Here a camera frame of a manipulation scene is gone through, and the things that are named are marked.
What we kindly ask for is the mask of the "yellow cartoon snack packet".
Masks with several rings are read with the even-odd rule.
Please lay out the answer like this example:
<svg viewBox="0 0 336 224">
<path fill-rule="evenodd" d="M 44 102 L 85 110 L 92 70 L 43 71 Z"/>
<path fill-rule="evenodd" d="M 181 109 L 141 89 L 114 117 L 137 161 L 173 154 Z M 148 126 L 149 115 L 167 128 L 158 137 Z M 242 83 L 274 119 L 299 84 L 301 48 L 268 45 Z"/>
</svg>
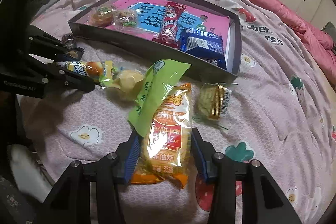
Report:
<svg viewBox="0 0 336 224">
<path fill-rule="evenodd" d="M 89 77 L 101 87 L 110 88 L 113 83 L 113 61 L 62 61 L 56 63 L 61 68 L 68 69 L 81 76 Z"/>
</svg>

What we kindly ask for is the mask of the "clear brown pastry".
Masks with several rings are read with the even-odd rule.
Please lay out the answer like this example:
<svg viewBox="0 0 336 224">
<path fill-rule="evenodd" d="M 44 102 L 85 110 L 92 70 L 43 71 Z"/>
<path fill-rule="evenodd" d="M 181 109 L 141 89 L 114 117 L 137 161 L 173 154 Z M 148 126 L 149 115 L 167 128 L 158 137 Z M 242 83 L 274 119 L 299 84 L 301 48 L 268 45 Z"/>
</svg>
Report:
<svg viewBox="0 0 336 224">
<path fill-rule="evenodd" d="M 94 7 L 91 10 L 90 24 L 96 27 L 107 27 L 114 24 L 115 8 L 108 6 Z"/>
</svg>

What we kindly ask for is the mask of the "orange rice cracker packet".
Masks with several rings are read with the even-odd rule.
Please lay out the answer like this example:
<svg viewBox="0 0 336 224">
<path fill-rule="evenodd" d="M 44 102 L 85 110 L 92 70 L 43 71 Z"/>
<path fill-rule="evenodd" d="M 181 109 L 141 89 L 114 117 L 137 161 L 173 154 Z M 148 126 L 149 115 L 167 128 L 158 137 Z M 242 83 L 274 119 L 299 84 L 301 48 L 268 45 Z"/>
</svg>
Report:
<svg viewBox="0 0 336 224">
<path fill-rule="evenodd" d="M 131 184 L 156 184 L 171 180 L 183 189 L 188 181 L 191 147 L 191 84 L 175 86 L 157 108 Z"/>
</svg>

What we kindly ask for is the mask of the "red snack bar wrapper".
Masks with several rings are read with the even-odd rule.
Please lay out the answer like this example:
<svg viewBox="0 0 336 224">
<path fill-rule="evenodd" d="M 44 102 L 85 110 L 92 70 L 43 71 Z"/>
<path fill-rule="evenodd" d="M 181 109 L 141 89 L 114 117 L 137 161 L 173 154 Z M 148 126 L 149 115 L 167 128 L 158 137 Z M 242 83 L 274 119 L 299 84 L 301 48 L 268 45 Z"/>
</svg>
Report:
<svg viewBox="0 0 336 224">
<path fill-rule="evenodd" d="M 152 41 L 163 45 L 179 48 L 177 40 L 178 20 L 186 7 L 176 2 L 167 2 L 162 24 L 157 35 L 154 35 Z"/>
</svg>

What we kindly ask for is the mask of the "blue cookie packet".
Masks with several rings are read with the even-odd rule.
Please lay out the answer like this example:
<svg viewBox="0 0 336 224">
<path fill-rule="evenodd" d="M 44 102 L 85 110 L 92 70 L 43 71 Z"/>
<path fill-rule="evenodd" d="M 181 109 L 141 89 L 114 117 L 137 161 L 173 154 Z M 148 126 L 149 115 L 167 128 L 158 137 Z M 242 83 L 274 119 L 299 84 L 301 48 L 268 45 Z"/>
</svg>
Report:
<svg viewBox="0 0 336 224">
<path fill-rule="evenodd" d="M 197 28 L 184 29 L 179 37 L 180 50 L 226 70 L 221 36 Z"/>
</svg>

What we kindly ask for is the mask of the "dark wrapped candy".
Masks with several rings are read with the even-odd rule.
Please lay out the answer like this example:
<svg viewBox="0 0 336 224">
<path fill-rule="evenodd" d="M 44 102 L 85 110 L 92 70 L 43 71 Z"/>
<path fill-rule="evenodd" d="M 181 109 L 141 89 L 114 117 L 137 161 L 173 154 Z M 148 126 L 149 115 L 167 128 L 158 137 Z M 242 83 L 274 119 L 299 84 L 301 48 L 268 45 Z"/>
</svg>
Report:
<svg viewBox="0 0 336 224">
<path fill-rule="evenodd" d="M 70 33 L 64 34 L 62 36 L 62 45 L 68 49 L 75 49 L 77 48 L 77 43 L 76 40 L 74 38 L 74 36 Z"/>
</svg>

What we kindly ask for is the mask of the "clear wrapped yellow cake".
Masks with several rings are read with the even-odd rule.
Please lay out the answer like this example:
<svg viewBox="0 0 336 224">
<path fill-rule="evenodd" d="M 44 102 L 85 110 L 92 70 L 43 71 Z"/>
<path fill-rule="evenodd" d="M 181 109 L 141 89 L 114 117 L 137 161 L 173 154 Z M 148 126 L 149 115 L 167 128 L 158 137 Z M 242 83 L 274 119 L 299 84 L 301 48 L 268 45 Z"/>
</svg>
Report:
<svg viewBox="0 0 336 224">
<path fill-rule="evenodd" d="M 104 83 L 107 89 L 116 92 L 123 101 L 134 101 L 142 89 L 144 74 L 135 69 L 118 69 Z"/>
</svg>

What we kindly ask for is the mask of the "pink strawberry bedsheet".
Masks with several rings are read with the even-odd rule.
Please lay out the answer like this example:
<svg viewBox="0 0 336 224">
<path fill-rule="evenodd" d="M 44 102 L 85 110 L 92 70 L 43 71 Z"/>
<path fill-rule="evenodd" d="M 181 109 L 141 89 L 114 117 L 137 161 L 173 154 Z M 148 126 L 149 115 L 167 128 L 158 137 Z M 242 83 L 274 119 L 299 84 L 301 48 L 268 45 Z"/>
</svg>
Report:
<svg viewBox="0 0 336 224">
<path fill-rule="evenodd" d="M 99 0 L 61 0 L 34 20 L 60 38 L 68 20 Z M 195 119 L 203 139 L 236 160 L 260 160 L 303 223 L 317 223 L 335 195 L 335 93 L 295 32 L 251 0 L 206 0 L 237 15 L 242 54 L 223 128 Z M 95 161 L 127 140 L 132 104 L 96 87 L 21 100 L 23 124 L 53 180 L 71 161 Z"/>
</svg>

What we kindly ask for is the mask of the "green snack packet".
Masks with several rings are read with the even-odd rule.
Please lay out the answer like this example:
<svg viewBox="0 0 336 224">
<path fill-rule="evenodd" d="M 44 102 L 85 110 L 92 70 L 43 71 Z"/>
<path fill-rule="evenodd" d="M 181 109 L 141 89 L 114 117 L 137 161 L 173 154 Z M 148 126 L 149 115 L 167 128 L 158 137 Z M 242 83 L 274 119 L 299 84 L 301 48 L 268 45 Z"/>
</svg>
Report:
<svg viewBox="0 0 336 224">
<path fill-rule="evenodd" d="M 141 137 L 146 137 L 157 108 L 190 66 L 167 59 L 158 60 L 147 70 L 135 106 L 128 115 L 129 123 Z"/>
</svg>

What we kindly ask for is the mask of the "golden wrapped biscuit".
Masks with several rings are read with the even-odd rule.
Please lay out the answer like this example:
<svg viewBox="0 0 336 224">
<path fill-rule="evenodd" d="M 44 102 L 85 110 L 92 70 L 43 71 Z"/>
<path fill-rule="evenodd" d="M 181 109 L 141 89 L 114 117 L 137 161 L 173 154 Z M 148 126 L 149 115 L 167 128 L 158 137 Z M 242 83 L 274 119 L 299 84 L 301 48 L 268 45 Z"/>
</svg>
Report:
<svg viewBox="0 0 336 224">
<path fill-rule="evenodd" d="M 204 83 L 197 99 L 197 115 L 213 122 L 221 122 L 227 115 L 232 89 L 225 84 Z"/>
</svg>

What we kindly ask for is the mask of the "dark shallow cardboard tray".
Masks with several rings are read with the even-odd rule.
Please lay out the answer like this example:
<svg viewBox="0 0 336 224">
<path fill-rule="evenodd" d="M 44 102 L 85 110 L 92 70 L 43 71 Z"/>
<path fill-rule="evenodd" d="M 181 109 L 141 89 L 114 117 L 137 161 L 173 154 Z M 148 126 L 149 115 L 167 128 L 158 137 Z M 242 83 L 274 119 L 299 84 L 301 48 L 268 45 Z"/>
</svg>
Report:
<svg viewBox="0 0 336 224">
<path fill-rule="evenodd" d="M 240 71 L 238 16 L 204 0 L 101 0 L 68 24 L 75 36 L 152 62 L 188 63 L 195 80 L 231 83 Z"/>
</svg>

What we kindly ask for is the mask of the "pink quilt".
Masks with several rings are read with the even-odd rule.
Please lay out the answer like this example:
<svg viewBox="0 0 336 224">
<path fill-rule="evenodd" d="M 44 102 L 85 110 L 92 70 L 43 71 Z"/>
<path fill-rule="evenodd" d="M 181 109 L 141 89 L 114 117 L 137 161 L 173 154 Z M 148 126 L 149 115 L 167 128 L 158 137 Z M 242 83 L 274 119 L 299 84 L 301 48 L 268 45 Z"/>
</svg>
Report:
<svg viewBox="0 0 336 224">
<path fill-rule="evenodd" d="M 330 35 L 315 28 L 279 0 L 249 0 L 253 4 L 276 14 L 301 39 L 326 78 L 335 84 L 335 53 Z"/>
</svg>

